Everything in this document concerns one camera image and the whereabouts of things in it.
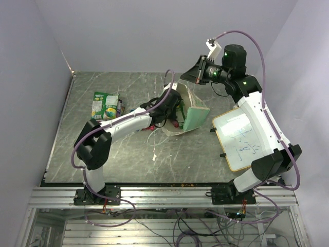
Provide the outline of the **green printed paper bag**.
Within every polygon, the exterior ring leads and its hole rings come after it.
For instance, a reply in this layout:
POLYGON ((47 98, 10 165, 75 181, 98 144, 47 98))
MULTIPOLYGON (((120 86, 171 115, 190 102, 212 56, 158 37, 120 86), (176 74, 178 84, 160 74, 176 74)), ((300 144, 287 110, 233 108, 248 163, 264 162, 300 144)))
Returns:
POLYGON ((181 95, 181 100, 185 103, 186 120, 183 129, 176 128, 172 122, 176 120, 165 120, 156 125, 162 132, 168 136, 179 136, 200 128, 205 122, 210 108, 186 85, 178 83, 177 92, 181 95))

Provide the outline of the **purple pink candy tube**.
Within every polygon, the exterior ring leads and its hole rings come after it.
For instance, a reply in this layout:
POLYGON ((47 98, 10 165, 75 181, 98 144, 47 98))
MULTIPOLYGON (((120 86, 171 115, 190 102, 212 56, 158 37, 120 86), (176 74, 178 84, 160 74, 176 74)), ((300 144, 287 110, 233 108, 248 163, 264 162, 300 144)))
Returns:
POLYGON ((179 128, 179 123, 177 121, 173 121, 172 124, 174 127, 179 128))

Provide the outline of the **red snack packet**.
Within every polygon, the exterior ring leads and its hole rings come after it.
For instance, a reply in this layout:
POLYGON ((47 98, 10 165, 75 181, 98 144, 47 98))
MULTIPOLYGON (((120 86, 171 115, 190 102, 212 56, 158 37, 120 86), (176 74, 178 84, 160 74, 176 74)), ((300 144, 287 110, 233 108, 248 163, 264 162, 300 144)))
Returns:
POLYGON ((156 127, 154 125, 149 126, 147 128, 143 128, 143 130, 151 130, 151 131, 154 131, 155 129, 156 129, 156 127))

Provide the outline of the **green yellow snack box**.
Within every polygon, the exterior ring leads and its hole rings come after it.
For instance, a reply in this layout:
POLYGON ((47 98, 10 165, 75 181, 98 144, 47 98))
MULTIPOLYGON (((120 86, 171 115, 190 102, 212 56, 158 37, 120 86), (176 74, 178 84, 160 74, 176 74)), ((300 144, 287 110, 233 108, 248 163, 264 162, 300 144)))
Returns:
POLYGON ((117 117, 119 94, 94 92, 91 118, 111 120, 117 117))

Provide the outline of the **green snack packet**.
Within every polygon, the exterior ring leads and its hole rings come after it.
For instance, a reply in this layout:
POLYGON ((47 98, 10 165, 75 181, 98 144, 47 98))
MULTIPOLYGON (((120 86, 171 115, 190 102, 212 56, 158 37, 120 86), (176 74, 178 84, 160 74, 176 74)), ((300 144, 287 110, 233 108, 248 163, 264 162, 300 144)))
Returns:
POLYGON ((118 100, 118 104, 117 104, 117 114, 116 114, 116 117, 122 116, 124 110, 125 110, 125 106, 123 104, 123 101, 121 99, 119 99, 118 100))

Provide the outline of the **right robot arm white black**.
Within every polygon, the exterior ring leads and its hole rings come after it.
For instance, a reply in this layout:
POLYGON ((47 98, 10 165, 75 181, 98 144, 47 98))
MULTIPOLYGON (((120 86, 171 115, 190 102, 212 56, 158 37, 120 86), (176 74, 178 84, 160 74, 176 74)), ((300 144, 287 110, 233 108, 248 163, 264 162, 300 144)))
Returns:
POLYGON ((263 98, 257 79, 246 74, 246 50, 241 45, 221 47, 207 41, 209 53, 181 78, 199 85, 221 83, 236 108, 212 121, 223 153, 232 171, 243 174, 219 183, 206 196, 214 205, 255 203, 253 190, 289 171, 301 155, 301 147, 285 137, 263 98))

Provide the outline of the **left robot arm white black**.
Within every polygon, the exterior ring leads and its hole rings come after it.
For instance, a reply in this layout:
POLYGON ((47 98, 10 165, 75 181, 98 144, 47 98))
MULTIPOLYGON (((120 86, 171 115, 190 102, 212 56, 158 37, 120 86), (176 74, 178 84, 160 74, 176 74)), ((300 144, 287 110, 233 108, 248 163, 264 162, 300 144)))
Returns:
POLYGON ((181 102, 178 91, 167 89, 160 97, 143 103, 121 117, 104 122, 88 121, 74 144, 71 162, 83 171, 86 197, 100 204, 105 197, 102 166, 106 163, 113 142, 137 130, 155 126, 170 119, 181 102))

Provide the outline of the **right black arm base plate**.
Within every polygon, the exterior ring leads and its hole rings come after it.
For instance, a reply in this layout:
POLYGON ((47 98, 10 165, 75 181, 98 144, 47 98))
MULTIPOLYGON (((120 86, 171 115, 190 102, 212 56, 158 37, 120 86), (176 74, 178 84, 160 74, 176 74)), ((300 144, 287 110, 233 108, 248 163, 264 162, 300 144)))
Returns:
POLYGON ((239 192, 232 182, 216 184, 205 195, 211 198, 213 205, 238 205, 243 202, 256 204, 256 199, 251 189, 239 192))

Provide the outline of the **green Fox's candy packet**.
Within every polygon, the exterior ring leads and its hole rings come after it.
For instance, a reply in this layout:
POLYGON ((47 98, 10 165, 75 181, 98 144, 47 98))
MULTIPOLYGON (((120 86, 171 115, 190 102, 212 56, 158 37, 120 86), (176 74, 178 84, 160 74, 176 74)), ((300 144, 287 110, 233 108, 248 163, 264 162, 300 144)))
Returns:
POLYGON ((180 129, 183 129, 185 120, 186 120, 185 103, 182 100, 179 103, 179 105, 176 107, 176 121, 180 129))

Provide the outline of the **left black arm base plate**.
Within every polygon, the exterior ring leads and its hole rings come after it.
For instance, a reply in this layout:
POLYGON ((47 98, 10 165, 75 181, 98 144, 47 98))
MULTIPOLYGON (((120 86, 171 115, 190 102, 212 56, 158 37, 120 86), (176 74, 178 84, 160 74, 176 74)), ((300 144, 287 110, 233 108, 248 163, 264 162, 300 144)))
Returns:
POLYGON ((121 198, 121 189, 117 186, 105 186, 98 192, 101 196, 92 193, 86 187, 77 189, 74 197, 74 205, 119 205, 121 198))

